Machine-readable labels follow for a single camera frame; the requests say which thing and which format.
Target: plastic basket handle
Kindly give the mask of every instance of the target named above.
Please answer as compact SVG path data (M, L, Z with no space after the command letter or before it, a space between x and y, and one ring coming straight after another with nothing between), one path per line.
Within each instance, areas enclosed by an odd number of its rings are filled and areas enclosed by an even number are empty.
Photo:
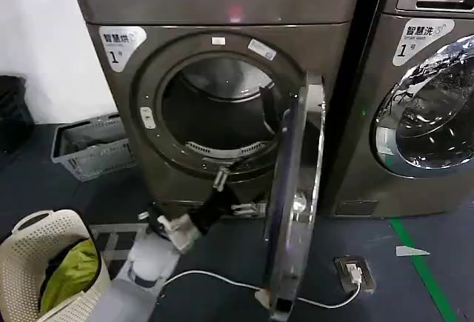
M44 209L42 211L38 211L35 213L32 213L31 215L28 215L27 217L21 219L12 229L12 235L17 233L20 230L20 227L26 224L28 221L33 220L34 218L41 216L41 215L48 215L51 216L54 213L51 209Z

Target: white wall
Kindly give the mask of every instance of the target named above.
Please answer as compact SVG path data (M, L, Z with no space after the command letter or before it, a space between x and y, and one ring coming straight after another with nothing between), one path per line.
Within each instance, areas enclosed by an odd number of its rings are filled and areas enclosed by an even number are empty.
M116 111L76 0L0 0L0 74L27 79L38 123Z

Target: green cloth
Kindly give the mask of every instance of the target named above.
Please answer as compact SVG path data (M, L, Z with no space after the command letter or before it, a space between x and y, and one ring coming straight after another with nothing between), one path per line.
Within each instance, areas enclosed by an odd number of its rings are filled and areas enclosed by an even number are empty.
M98 269L99 257L94 243L88 239L76 244L47 282L41 297L41 315L88 288Z

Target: number 1 sticker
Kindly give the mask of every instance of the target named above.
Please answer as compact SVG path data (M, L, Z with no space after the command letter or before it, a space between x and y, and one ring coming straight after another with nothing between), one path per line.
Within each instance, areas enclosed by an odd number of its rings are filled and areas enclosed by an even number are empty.
M392 63L399 67L429 44L447 35L454 28L449 19L411 19L405 25Z
M101 26L99 35L114 72L120 73L135 50L147 39L138 26Z

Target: green floor line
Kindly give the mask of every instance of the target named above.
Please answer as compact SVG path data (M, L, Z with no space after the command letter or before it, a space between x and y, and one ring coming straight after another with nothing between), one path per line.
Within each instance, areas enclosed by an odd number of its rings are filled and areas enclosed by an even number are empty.
M392 227L395 230L395 233L397 234L398 239L400 239L400 242L404 246L416 247L413 244L412 238L410 237L407 230L405 229L405 227L403 226L403 224L398 218L392 218L390 220L390 223L392 224ZM458 318L456 317L454 313L454 309L451 307L449 301L446 299L445 294L443 293L439 285L436 283L436 280L433 277L433 274L428 268L425 258L421 255L413 256L410 258L412 260L413 265L416 268L416 271L420 275L420 278L422 279L423 284L426 286L428 292L431 295L431 298L435 302L435 305L438 308L439 313L441 313L441 316L443 316L443 319L446 322L457 321Z

